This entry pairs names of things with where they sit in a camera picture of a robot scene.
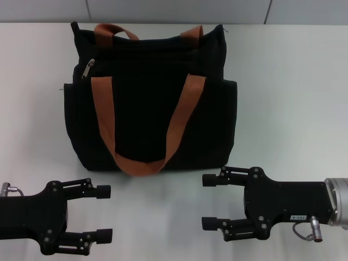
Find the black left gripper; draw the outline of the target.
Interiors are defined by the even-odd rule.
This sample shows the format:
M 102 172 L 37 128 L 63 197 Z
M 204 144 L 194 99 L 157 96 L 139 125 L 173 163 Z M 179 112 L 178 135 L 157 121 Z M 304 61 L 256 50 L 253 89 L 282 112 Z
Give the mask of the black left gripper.
M 41 253 L 88 256 L 93 243 L 110 244 L 112 229 L 73 233 L 66 230 L 67 200 L 111 198 L 110 185 L 94 187 L 91 178 L 51 181 L 38 194 L 1 197 L 1 239 L 33 239 Z

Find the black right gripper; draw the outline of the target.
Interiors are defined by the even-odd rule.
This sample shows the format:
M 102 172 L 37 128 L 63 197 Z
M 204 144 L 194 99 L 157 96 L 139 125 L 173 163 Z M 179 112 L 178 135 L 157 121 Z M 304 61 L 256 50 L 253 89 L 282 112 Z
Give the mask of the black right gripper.
M 220 229 L 224 241 L 266 240 L 272 227 L 278 223 L 309 222 L 314 216 L 320 224 L 327 224 L 333 214 L 324 182 L 278 182 L 267 177 L 260 167 L 223 166 L 218 175 L 203 174 L 202 185 L 245 187 L 245 215 L 249 220 L 202 217 L 202 229 Z

